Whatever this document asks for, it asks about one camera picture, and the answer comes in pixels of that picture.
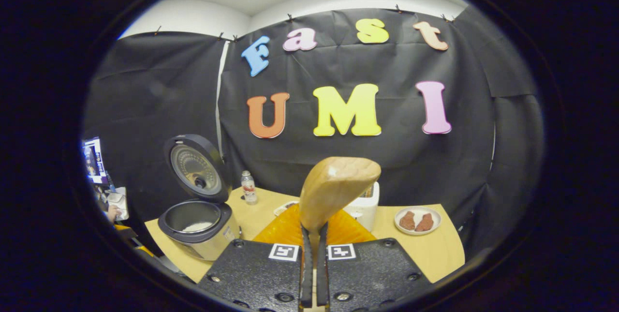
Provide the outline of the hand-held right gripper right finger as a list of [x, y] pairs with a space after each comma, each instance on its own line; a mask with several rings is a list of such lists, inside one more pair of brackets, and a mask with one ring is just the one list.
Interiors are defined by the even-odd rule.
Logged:
[[430, 286], [396, 239], [377, 239], [345, 211], [321, 228], [317, 305], [328, 312], [369, 312], [421, 295]]

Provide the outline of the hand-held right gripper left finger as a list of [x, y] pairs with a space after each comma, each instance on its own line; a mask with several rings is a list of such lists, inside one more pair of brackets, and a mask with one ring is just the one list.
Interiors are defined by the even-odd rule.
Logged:
[[260, 312], [301, 312], [312, 308], [313, 255], [308, 232], [295, 219], [285, 234], [300, 230], [301, 244], [235, 239], [198, 287]]

